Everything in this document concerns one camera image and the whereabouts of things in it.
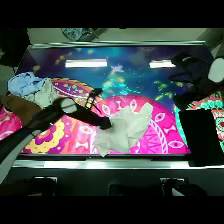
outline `clothing pile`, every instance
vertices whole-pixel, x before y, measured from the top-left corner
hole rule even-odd
[[[10,79],[8,91],[9,95],[1,97],[0,140],[28,124],[36,113],[59,97],[50,78],[39,78],[32,72]],[[11,122],[11,130],[5,129],[6,122]]]

